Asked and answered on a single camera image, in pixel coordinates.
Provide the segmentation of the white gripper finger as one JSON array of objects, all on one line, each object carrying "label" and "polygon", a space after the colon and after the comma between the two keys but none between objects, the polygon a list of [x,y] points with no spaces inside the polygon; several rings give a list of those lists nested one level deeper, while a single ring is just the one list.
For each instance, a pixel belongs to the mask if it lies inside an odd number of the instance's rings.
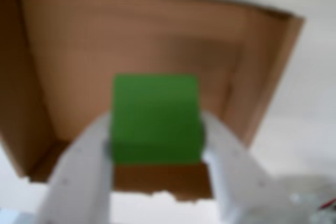
[{"label": "white gripper finger", "polygon": [[286,190],[258,164],[239,138],[216,116],[202,112],[206,164],[220,220],[243,223],[289,206]]},{"label": "white gripper finger", "polygon": [[113,166],[106,112],[90,123],[59,158],[37,223],[109,223]]}]

